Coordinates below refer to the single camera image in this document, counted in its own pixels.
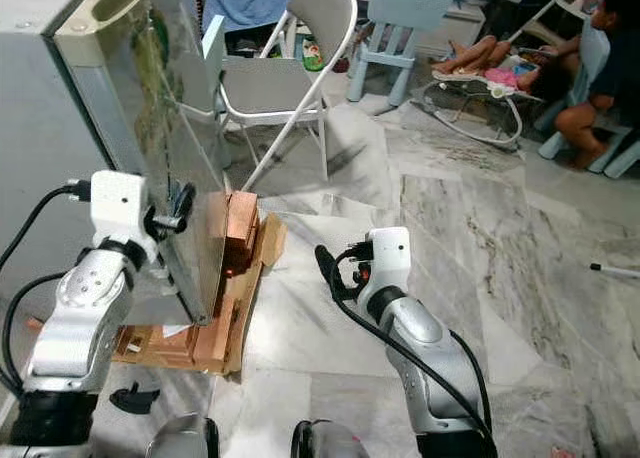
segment child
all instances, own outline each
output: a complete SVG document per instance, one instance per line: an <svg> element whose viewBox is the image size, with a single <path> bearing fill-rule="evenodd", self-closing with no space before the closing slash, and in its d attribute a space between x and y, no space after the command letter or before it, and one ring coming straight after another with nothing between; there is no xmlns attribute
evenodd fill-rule
<svg viewBox="0 0 640 458"><path fill-rule="evenodd" d="M573 77L565 61L569 53L540 62L540 68L516 76L511 70L496 69L507 57L511 49L508 41L497 41L495 36L485 36L471 48L464 48L451 42L456 57L438 63L432 68L446 75L482 74L491 81L504 83L513 88L542 98L556 101L569 91Z"/></svg>
<svg viewBox="0 0 640 458"><path fill-rule="evenodd" d="M607 33L611 42L609 59L591 85L591 96L585 103L567 108L556 118L556 128L579 152L572 163L577 169L588 167L607 151L593 134L599 113L611 108L620 122L628 126L640 124L640 13L637 0L602 0L591 18L594 28Z"/></svg>

